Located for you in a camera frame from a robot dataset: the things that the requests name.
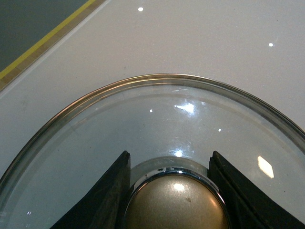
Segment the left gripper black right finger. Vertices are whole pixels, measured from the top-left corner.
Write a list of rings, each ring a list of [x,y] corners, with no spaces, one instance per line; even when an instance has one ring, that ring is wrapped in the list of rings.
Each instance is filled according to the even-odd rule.
[[[304,223],[283,209],[217,151],[209,178],[220,189],[233,229],[303,229]]]

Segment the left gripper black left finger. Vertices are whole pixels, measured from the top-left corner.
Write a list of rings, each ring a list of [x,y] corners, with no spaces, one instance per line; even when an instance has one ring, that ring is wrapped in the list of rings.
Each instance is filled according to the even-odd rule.
[[[130,188],[131,156],[123,151],[89,192],[53,229],[113,229],[119,207]]]

